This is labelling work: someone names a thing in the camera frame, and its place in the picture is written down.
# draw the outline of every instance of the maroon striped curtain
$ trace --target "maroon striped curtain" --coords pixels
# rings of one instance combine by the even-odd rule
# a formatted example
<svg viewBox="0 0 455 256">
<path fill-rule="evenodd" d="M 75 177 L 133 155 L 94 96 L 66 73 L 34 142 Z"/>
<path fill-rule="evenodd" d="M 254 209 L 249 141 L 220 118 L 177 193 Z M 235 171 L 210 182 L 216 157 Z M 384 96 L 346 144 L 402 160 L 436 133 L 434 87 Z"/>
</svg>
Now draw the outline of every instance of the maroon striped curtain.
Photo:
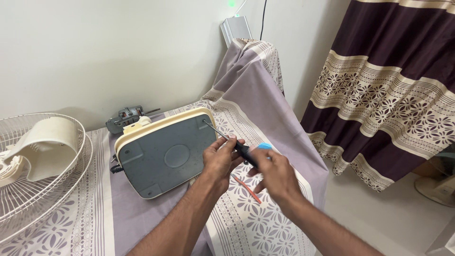
<svg viewBox="0 0 455 256">
<path fill-rule="evenodd" d="M 454 0 L 353 0 L 301 124 L 380 192 L 455 141 L 454 93 Z"/>
</svg>

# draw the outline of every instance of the black cable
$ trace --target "black cable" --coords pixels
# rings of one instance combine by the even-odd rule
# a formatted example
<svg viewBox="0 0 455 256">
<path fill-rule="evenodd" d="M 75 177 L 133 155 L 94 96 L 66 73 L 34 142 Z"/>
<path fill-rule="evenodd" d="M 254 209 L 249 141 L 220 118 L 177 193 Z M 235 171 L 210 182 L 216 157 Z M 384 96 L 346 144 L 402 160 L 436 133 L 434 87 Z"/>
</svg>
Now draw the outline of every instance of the black cable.
<svg viewBox="0 0 455 256">
<path fill-rule="evenodd" d="M 264 30 L 264 16 L 265 16 L 265 5 L 267 4 L 267 0 L 265 0 L 265 4 L 264 4 L 264 12 L 262 13 L 262 28 L 261 28 L 261 37 L 259 38 L 259 40 L 262 40 L 262 31 Z"/>
</svg>

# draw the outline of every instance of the electrical wire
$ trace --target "electrical wire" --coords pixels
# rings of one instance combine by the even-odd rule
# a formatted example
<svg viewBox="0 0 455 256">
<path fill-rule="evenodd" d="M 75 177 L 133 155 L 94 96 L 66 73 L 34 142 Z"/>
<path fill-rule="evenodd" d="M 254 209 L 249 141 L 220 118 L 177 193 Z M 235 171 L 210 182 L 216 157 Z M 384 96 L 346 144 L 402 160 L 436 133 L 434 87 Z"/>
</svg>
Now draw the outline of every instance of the electrical wire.
<svg viewBox="0 0 455 256">
<path fill-rule="evenodd" d="M 247 1 L 248 1 L 248 0 L 243 1 L 243 4 L 237 9 L 237 11 L 234 13 L 234 16 L 233 16 L 233 17 L 235 17 L 235 15 L 237 15 L 237 13 L 238 13 L 238 12 L 240 11 L 240 9 L 245 5 L 245 3 L 246 3 Z"/>
<path fill-rule="evenodd" d="M 264 16 L 265 16 L 265 6 L 267 5 L 267 0 L 265 0 L 265 4 L 264 4 L 264 12 L 262 13 L 262 28 L 261 28 L 261 37 L 259 38 L 259 40 L 262 40 L 262 31 L 264 30 Z"/>
</svg>

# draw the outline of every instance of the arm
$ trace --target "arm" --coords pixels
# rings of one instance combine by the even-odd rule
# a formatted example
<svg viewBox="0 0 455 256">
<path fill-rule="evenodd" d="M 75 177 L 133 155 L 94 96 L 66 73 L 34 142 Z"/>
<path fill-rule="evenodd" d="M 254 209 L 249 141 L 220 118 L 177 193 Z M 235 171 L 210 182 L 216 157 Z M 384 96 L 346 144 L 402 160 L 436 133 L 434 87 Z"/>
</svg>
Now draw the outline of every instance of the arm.
<svg viewBox="0 0 455 256">
<path fill-rule="evenodd" d="M 243 158 L 231 153 L 236 144 L 231 136 L 220 138 L 203 153 L 204 169 L 201 176 L 180 199 L 171 212 L 146 235 L 127 256 L 190 255 L 199 234 L 208 220 L 218 198 L 229 186 L 230 172 Z"/>
<path fill-rule="evenodd" d="M 273 150 L 252 151 L 258 162 L 258 172 L 264 179 L 254 192 L 267 188 L 270 196 L 280 206 L 283 214 L 299 227 L 324 256 L 383 256 L 376 249 L 319 211 L 302 195 L 293 167 L 286 157 Z"/>
</svg>

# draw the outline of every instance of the gray plastic panel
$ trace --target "gray plastic panel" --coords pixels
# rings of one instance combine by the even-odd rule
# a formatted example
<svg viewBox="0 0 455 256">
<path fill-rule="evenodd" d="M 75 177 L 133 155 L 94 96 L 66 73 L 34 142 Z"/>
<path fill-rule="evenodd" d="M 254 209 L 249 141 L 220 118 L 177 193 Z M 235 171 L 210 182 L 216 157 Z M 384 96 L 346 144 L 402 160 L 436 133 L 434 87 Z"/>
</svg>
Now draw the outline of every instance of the gray plastic panel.
<svg viewBox="0 0 455 256">
<path fill-rule="evenodd" d="M 203 119 L 211 123 L 208 115 L 200 115 L 149 133 L 120 149 L 118 156 L 125 174 L 141 197 L 154 198 L 202 171 L 202 152 L 217 139 Z"/>
</svg>

